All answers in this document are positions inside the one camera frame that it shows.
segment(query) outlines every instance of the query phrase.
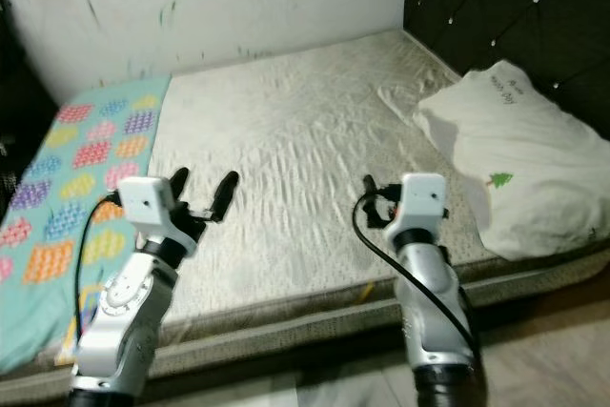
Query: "mattress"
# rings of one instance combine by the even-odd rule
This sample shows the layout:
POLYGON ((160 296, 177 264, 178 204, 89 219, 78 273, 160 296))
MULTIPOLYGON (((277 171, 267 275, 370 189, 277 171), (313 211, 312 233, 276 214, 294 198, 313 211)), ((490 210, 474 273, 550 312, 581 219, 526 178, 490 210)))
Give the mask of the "mattress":
MULTIPOLYGON (((482 247, 459 177, 411 121, 418 100, 457 79, 403 31, 175 77, 149 174, 189 167, 183 199, 193 209, 211 203, 228 170, 241 182, 225 222, 179 269, 151 375, 399 323, 392 271, 351 228, 366 173, 378 183, 413 171, 447 177, 441 242, 478 305, 603 269, 605 246, 521 262, 482 247)), ((383 246, 380 233, 370 237, 383 246)), ((0 383, 2 401, 65 392, 69 372, 41 373, 49 363, 38 362, 0 383)))

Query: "pillowcase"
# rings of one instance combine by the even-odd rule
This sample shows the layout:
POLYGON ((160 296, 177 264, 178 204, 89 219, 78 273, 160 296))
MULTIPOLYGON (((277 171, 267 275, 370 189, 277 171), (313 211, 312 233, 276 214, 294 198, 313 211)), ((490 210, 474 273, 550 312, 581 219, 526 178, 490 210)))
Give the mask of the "pillowcase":
POLYGON ((416 124, 463 178, 486 249, 509 260, 610 235, 610 143, 506 61, 419 102, 416 124))

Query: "bedsheet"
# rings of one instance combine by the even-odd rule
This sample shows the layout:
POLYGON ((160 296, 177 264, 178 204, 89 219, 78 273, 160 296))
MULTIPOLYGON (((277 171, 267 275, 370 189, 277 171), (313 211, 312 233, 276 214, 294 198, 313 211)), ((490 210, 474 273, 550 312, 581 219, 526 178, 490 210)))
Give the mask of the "bedsheet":
MULTIPOLYGON (((68 329, 87 217, 118 180, 146 174, 168 84, 160 77, 83 92, 57 114, 0 227, 0 374, 68 329)), ((93 216, 81 271, 85 292, 132 252, 134 228, 121 216, 112 203, 93 216)))

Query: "white wall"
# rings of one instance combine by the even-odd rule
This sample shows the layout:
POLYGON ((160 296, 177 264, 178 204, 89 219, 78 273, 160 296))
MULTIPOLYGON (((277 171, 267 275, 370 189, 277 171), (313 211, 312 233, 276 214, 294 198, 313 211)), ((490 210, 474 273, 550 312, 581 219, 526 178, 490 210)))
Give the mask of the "white wall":
POLYGON ((112 82, 399 28, 403 0, 11 0, 60 102, 112 82))

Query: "bed frame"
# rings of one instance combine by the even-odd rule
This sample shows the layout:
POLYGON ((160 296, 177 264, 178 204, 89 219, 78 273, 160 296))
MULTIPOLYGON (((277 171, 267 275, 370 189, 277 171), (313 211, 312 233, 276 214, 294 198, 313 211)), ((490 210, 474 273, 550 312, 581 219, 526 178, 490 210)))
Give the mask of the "bed frame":
POLYGON ((404 29, 460 74, 513 62, 610 139, 610 0, 405 0, 404 29))

